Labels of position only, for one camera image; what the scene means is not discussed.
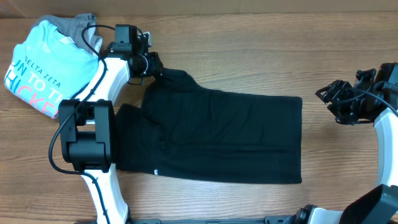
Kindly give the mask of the black t-shirt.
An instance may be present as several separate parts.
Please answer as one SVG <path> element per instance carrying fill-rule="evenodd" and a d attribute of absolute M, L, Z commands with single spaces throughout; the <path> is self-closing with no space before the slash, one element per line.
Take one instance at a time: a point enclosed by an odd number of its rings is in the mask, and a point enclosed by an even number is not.
<path fill-rule="evenodd" d="M 201 87 L 165 69 L 116 115 L 119 170 L 244 184 L 299 184 L 302 99 Z"/>

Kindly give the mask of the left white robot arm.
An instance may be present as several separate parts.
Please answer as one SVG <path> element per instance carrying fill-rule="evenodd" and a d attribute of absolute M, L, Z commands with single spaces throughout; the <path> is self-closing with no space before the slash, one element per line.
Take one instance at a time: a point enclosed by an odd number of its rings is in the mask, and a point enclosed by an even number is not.
<path fill-rule="evenodd" d="M 62 156 L 85 181 L 96 209 L 95 223 L 131 223 L 116 173 L 119 139 L 114 102 L 132 78 L 159 76 L 163 69 L 150 44 L 110 43 L 92 81 L 58 107 Z"/>

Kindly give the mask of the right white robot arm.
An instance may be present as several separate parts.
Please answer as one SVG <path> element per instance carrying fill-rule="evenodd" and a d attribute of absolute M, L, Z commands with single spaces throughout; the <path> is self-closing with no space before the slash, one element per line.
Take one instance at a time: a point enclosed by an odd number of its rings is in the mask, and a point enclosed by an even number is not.
<path fill-rule="evenodd" d="M 337 80 L 316 95 L 337 123 L 373 123 L 377 136 L 376 187 L 343 211 L 312 206 L 299 214 L 303 223 L 392 223 L 397 214 L 397 86 L 359 81 L 354 86 Z"/>

